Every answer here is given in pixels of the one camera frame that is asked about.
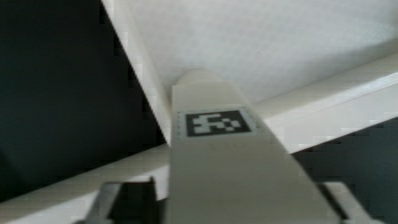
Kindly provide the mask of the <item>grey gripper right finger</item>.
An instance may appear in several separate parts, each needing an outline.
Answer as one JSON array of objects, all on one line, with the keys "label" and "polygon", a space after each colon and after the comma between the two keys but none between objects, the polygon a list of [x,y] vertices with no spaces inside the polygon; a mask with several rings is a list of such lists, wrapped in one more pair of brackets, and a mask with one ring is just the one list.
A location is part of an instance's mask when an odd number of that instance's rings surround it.
[{"label": "grey gripper right finger", "polygon": [[342,182],[322,182],[319,187],[340,215],[340,224],[386,224],[368,214],[352,191]]}]

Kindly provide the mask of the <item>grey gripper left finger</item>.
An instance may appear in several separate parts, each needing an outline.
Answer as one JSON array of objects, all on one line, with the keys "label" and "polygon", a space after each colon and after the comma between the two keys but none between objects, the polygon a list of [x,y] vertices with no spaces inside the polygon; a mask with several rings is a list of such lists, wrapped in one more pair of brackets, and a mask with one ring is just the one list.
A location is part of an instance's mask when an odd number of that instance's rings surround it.
[{"label": "grey gripper left finger", "polygon": [[107,182],[86,218],[73,224],[160,224],[155,178]]}]

